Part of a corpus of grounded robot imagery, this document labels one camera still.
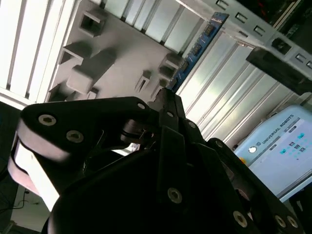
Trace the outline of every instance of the blue circuit board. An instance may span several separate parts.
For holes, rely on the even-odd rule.
[[[224,13],[214,13],[207,27],[200,34],[197,42],[187,54],[186,58],[182,61],[180,67],[174,73],[171,82],[167,86],[168,89],[172,90],[174,93],[177,92],[182,83],[185,81],[186,77],[194,68],[195,64],[207,49],[208,45],[213,41],[228,16],[228,14]]]

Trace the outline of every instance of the black cable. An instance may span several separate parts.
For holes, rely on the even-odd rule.
[[[8,211],[8,210],[18,210],[18,209],[24,208],[24,206],[25,206],[25,194],[26,194],[26,191],[27,191],[27,190],[25,189],[24,195],[23,195],[23,200],[19,201],[19,203],[18,203],[18,205],[19,205],[21,202],[23,202],[23,204],[22,204],[21,207],[14,207],[14,206],[13,206],[13,207],[5,208],[5,209],[0,210],[0,214],[6,212],[6,211]]]

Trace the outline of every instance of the metal screw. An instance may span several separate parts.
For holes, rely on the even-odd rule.
[[[294,228],[298,228],[298,224],[296,222],[296,220],[294,220],[292,217],[290,216],[287,216],[287,219],[288,221],[291,223],[291,225],[294,227]]]
[[[286,223],[284,222],[284,220],[278,216],[278,215],[275,215],[275,219],[277,221],[277,223],[282,227],[282,228],[286,228]]]
[[[83,141],[83,134],[81,132],[78,132],[76,130],[70,130],[66,134],[66,138],[74,143],[81,143]]]
[[[45,126],[53,126],[57,123],[57,120],[51,115],[41,115],[39,116],[38,121]]]
[[[196,125],[195,125],[193,122],[189,122],[189,125],[190,125],[192,128],[196,128]]]
[[[174,116],[174,114],[172,114],[171,112],[167,112],[167,115],[169,115],[170,117],[173,117]]]
[[[145,106],[142,103],[138,103],[137,106],[141,109],[145,109]]]
[[[233,216],[234,216],[234,219],[235,221],[240,225],[242,226],[243,228],[246,228],[248,223],[247,223],[247,220],[245,218],[245,216],[239,212],[239,211],[234,211],[233,212]]]
[[[219,146],[220,148],[223,147],[222,143],[220,141],[215,141],[216,145]]]
[[[178,189],[169,188],[168,189],[168,197],[172,202],[174,202],[176,204],[179,204],[182,202],[182,194],[180,193],[180,191]]]

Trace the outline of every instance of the metal panel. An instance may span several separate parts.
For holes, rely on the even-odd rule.
[[[222,34],[208,49],[193,76],[178,91],[187,118],[198,125],[205,139],[217,137],[233,147],[276,107],[302,102],[246,62],[251,48]]]
[[[241,95],[251,89],[262,77],[263,73],[260,70],[248,65],[237,78],[233,78],[232,85],[225,90],[219,101],[211,108],[206,108],[205,115],[198,122],[200,130],[211,132],[213,126],[216,126],[229,109],[239,101]]]
[[[166,40],[165,46],[176,52],[180,52],[199,19],[199,16],[184,8],[182,15],[178,19],[173,30],[171,31],[171,34]]]
[[[245,93],[238,93],[237,95],[240,96],[239,101],[229,109],[229,112],[226,113],[220,122],[216,126],[213,126],[210,131],[204,130],[204,136],[206,138],[214,136],[224,139],[227,134],[240,123],[248,112],[256,106],[259,99],[265,96],[276,83],[277,82],[274,79],[265,75],[251,90],[248,90]]]
[[[134,0],[126,18],[126,23],[133,25],[143,7],[144,0]]]
[[[105,4],[105,10],[112,13],[114,16],[121,18],[126,9],[128,0],[108,0]]]
[[[279,103],[283,102],[285,97],[292,93],[284,85],[277,82],[272,88],[260,99],[260,101],[245,115],[245,117],[230,131],[224,141],[228,145],[235,145],[244,139],[267,114],[274,109]]]
[[[178,95],[182,97],[185,110],[189,110],[190,105],[195,101],[196,96],[204,85],[209,84],[209,80],[207,79],[209,79],[217,69],[222,68],[222,62],[227,59],[234,45],[234,40],[222,34],[215,45],[207,49],[210,49],[210,51],[204,58],[200,67],[195,71],[186,86],[178,90]]]
[[[2,1],[0,7],[0,87],[6,88],[22,0]]]
[[[134,28],[136,28],[137,30],[141,31],[143,28],[143,25],[145,23],[145,21],[148,18],[148,15],[153,7],[153,5],[155,4],[156,0],[145,0],[142,9],[140,10],[140,13],[136,19],[136,22],[134,24]]]
[[[179,7],[179,3],[174,0],[162,0],[145,34],[160,42]]]
[[[200,118],[204,115],[207,108],[212,106],[215,102],[219,101],[219,97],[228,91],[232,84],[233,78],[241,73],[241,68],[246,64],[245,58],[250,53],[250,49],[246,47],[238,47],[227,62],[217,74],[212,74],[208,79],[210,80],[209,86],[200,95],[198,101],[188,112],[188,118],[194,123],[198,123]]]
[[[53,36],[59,22],[59,15],[61,13],[62,6],[62,1],[53,1],[47,17],[42,40],[38,47],[38,57],[33,67],[31,82],[30,84],[28,84],[29,89],[27,90],[27,92],[29,94],[29,99],[32,101],[37,101],[42,78],[44,76],[45,68],[47,66],[47,61],[53,44]]]
[[[11,78],[11,91],[24,97],[36,56],[48,0],[28,0]]]

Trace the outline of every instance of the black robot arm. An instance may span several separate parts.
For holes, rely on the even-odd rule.
[[[111,151],[130,143],[139,150],[120,159]],[[110,159],[86,175],[95,158]],[[149,105],[120,97],[26,107],[8,169],[51,206],[43,233],[303,233],[221,140],[203,139],[167,89]]]

